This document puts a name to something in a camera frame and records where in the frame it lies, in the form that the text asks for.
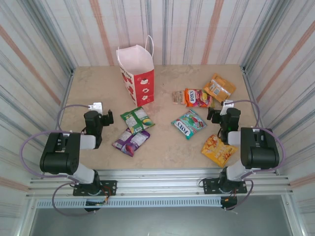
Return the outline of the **orange Fox's candy bag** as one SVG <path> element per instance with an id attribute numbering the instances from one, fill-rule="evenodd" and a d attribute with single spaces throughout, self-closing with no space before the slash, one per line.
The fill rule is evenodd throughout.
<path id="1" fill-rule="evenodd" d="M 186 88 L 184 96 L 186 107 L 208 108 L 213 104 L 212 97 L 203 89 Z"/>

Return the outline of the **teal Fox's candy bag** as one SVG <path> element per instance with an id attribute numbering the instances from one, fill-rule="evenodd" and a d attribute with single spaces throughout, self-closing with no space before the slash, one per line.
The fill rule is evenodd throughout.
<path id="1" fill-rule="evenodd" d="M 207 127 L 206 122 L 192 109 L 172 121 L 171 124 L 176 127 L 187 140 L 190 140 L 197 132 Z"/>

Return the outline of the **green snack bag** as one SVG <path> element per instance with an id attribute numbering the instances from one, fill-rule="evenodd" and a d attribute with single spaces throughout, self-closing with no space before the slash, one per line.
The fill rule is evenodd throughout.
<path id="1" fill-rule="evenodd" d="M 143 107 L 138 107 L 120 115 L 130 132 L 134 135 L 155 125 Z"/>

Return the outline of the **orange brown snack bag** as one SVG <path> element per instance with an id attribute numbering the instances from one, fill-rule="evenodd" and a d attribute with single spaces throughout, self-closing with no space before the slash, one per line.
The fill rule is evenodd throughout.
<path id="1" fill-rule="evenodd" d="M 215 73 L 210 82 L 203 87 L 203 90 L 218 102 L 224 102 L 235 92 L 236 87 L 233 83 Z"/>

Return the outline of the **purple snack bag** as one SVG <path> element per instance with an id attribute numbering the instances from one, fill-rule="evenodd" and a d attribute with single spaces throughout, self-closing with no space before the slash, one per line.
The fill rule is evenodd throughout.
<path id="1" fill-rule="evenodd" d="M 127 128 L 121 136 L 112 143 L 112 146 L 120 150 L 122 153 L 133 157 L 139 147 L 149 138 L 150 134 L 145 130 L 132 134 L 130 129 Z"/>

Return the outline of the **small brown snack packet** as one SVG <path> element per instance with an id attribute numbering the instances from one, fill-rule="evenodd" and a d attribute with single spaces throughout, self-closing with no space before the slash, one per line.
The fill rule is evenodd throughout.
<path id="1" fill-rule="evenodd" d="M 173 103 L 174 104 L 182 104 L 182 105 L 184 105 L 186 103 L 184 90 L 179 90 L 179 91 L 173 92 Z"/>

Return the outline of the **yellow chips bag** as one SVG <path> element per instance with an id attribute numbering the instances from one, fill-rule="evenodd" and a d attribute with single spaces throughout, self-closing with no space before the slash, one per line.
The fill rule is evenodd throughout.
<path id="1" fill-rule="evenodd" d="M 201 153 L 223 168 L 237 150 L 237 147 L 225 145 L 217 135 L 213 134 L 206 140 Z"/>

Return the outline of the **red white paper bag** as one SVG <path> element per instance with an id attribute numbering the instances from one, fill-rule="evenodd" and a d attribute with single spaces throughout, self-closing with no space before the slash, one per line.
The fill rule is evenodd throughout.
<path id="1" fill-rule="evenodd" d="M 125 87 L 137 107 L 154 101 L 155 71 L 153 52 L 147 50 L 153 39 L 147 36 L 145 47 L 135 45 L 116 50 Z"/>

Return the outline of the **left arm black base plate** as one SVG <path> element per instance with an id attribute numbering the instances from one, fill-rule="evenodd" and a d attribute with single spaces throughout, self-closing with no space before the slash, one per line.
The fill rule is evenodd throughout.
<path id="1" fill-rule="evenodd" d="M 116 180 L 101 180 L 99 184 L 79 184 L 73 188 L 73 196 L 115 196 L 117 190 Z"/>

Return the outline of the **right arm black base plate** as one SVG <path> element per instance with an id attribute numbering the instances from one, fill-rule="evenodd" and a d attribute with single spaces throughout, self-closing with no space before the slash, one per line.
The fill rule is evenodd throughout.
<path id="1" fill-rule="evenodd" d="M 230 181 L 223 178 L 205 178 L 202 180 L 204 194 L 243 194 L 247 193 L 244 181 Z"/>

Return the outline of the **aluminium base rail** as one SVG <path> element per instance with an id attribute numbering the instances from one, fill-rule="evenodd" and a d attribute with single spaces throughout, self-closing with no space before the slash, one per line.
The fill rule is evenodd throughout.
<path id="1" fill-rule="evenodd" d="M 118 182 L 117 197 L 182 197 L 203 195 L 200 180 L 218 177 L 219 168 L 100 170 L 101 180 Z M 275 172 L 251 175 L 252 195 L 292 194 L 288 177 Z"/>

